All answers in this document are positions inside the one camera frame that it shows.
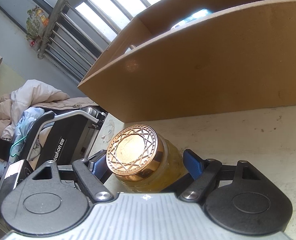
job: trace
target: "blue gripper pad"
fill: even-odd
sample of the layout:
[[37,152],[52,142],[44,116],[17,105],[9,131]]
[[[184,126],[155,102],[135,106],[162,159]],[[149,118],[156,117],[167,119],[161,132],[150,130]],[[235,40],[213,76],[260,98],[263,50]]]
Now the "blue gripper pad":
[[196,180],[203,172],[202,164],[199,162],[199,160],[195,159],[188,150],[184,151],[183,159],[184,166],[186,167],[192,178]]
[[92,169],[92,174],[94,174],[98,179],[101,179],[105,172],[107,171],[108,166],[106,163],[106,155],[101,156],[95,163]]

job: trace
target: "jar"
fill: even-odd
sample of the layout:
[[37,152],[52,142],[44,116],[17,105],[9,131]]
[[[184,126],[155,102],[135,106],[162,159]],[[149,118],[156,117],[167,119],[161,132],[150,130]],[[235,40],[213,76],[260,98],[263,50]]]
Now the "jar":
[[108,146],[106,161],[132,192],[159,192],[187,173],[178,149],[144,124],[119,132]]

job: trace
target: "gold lid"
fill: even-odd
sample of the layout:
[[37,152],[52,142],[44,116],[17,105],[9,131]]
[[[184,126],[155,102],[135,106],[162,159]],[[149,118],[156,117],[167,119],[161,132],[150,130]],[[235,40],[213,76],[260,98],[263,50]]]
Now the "gold lid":
[[123,180],[139,181],[159,167],[163,152],[157,133],[147,125],[135,124],[112,139],[106,161],[109,169]]

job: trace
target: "cardboard box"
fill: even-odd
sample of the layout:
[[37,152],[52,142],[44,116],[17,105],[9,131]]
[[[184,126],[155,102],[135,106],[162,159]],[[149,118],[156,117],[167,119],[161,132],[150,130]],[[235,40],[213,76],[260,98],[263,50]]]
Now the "cardboard box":
[[296,0],[161,0],[78,87],[123,122],[295,105]]

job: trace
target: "table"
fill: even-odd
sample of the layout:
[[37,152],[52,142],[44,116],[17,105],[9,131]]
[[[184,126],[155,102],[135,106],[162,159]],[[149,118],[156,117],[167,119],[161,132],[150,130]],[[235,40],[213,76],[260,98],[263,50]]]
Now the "table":
[[[296,240],[296,106],[137,123],[151,126],[181,152],[190,148],[230,165],[248,160],[291,200],[293,216],[285,232]],[[107,149],[113,136],[132,124],[109,114],[90,155]],[[114,176],[105,185],[114,194],[125,191]]]

